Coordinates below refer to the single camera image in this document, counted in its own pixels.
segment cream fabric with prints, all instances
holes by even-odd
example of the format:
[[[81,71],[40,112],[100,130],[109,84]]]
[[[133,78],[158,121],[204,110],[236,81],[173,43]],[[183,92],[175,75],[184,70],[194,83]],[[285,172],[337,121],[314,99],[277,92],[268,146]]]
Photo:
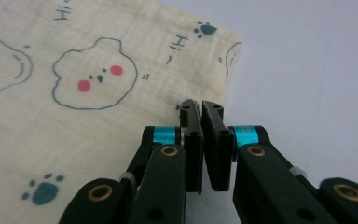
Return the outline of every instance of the cream fabric with prints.
[[[241,39],[152,0],[0,1],[0,223],[57,223],[146,125],[223,103]]]

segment round joint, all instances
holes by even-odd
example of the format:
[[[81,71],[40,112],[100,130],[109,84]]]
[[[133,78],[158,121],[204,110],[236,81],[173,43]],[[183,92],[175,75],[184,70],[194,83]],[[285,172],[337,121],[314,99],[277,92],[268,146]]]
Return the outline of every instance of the round joint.
[[[176,147],[164,147],[160,152],[164,156],[175,156],[179,150]]]
[[[107,199],[113,192],[109,185],[98,185],[89,191],[89,200],[92,202],[101,202]]]
[[[248,152],[254,156],[266,155],[266,151],[261,147],[248,147]]]
[[[335,184],[333,190],[341,197],[358,203],[358,189],[346,185],[346,184]]]

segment pink circle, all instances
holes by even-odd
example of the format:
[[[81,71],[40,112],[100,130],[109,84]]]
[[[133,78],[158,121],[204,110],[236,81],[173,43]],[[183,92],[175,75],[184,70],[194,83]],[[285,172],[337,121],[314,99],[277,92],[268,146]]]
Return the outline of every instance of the pink circle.
[[[119,65],[113,65],[110,67],[110,73],[112,73],[112,75],[121,76],[123,75],[123,72],[123,68]]]
[[[77,82],[77,88],[79,91],[89,91],[91,88],[91,83],[88,80],[80,80]]]

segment paw print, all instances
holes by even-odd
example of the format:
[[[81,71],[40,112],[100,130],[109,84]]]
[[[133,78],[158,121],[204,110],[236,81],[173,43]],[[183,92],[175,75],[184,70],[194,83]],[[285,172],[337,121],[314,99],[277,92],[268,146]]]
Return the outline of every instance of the paw print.
[[[216,32],[217,28],[213,27],[209,22],[205,24],[201,21],[197,22],[200,25],[200,28],[194,29],[195,34],[199,34],[197,37],[202,38],[202,35],[213,35]]]
[[[50,182],[53,181],[51,180],[53,174],[46,174],[43,177],[45,178],[45,180],[49,180]],[[63,179],[63,175],[57,175],[55,177],[56,182],[61,182],[63,181]],[[36,187],[36,190],[34,191],[34,193],[32,193],[32,195],[28,192],[24,192],[21,195],[21,198],[25,201],[30,198],[30,196],[32,196],[32,202],[36,205],[50,203],[56,198],[59,191],[59,188],[55,184],[49,182],[42,182],[40,184],[37,184],[34,179],[30,181],[29,187]]]

